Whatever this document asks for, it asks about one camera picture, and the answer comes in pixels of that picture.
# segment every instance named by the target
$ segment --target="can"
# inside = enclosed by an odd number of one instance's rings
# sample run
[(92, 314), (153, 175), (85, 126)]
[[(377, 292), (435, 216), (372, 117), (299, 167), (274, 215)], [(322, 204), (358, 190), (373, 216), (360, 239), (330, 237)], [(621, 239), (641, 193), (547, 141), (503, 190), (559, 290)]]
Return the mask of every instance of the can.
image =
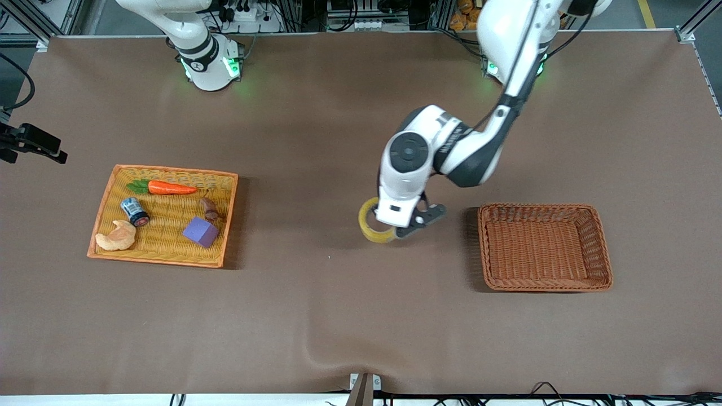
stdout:
[(135, 197), (129, 197), (128, 199), (123, 200), (121, 202), (121, 209), (123, 209), (126, 213), (131, 224), (136, 227), (145, 225), (150, 221), (148, 213), (143, 210), (140, 202), (138, 202), (138, 199)]

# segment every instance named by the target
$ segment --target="croissant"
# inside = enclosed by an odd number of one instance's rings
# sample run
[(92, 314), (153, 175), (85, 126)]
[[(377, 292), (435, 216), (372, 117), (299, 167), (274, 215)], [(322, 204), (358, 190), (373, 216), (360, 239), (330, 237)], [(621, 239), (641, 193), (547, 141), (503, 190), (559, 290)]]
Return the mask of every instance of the croissant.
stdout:
[(95, 234), (95, 242), (100, 248), (106, 251), (117, 251), (128, 249), (135, 242), (135, 227), (131, 223), (123, 220), (115, 220), (113, 224), (116, 229), (109, 232), (106, 236), (103, 234)]

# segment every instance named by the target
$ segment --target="table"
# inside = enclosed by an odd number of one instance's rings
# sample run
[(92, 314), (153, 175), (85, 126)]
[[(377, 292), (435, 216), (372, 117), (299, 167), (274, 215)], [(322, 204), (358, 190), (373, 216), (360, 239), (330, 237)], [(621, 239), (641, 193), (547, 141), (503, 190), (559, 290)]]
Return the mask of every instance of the table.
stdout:
[[(69, 159), (1, 170), (0, 392), (322, 392), (355, 371), (407, 393), (719, 390), (722, 121), (673, 32), (582, 34), (489, 182), (432, 179), (449, 215), (389, 245), (356, 215), (402, 118), (436, 103), (474, 123), (499, 85), (432, 33), (261, 37), (243, 69), (201, 92), (160, 38), (35, 57), (12, 122)], [(229, 269), (86, 258), (116, 163), (239, 173)], [(596, 206), (614, 287), (489, 291), (473, 207), (494, 201)]]

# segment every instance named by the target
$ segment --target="yellow ring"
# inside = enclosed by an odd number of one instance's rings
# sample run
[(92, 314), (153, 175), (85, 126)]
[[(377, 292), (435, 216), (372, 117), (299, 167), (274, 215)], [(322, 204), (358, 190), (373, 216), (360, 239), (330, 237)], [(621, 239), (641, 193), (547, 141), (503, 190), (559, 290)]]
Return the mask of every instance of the yellow ring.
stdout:
[(394, 227), (389, 228), (386, 231), (376, 231), (368, 225), (368, 221), (366, 220), (369, 211), (371, 211), (371, 209), (373, 209), (373, 207), (377, 204), (378, 197), (372, 197), (361, 206), (361, 210), (359, 210), (359, 226), (361, 227), (361, 232), (364, 237), (372, 243), (390, 243), (393, 240), (396, 240), (396, 234), (394, 233), (396, 229)]

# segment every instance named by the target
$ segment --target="purple cube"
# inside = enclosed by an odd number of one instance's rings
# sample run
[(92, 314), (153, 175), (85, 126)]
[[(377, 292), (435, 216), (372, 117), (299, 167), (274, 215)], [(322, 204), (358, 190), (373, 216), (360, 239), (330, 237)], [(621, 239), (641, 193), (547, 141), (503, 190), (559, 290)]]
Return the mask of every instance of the purple cube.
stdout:
[(193, 217), (188, 227), (183, 230), (183, 235), (194, 243), (209, 248), (218, 236), (218, 229), (200, 217)]

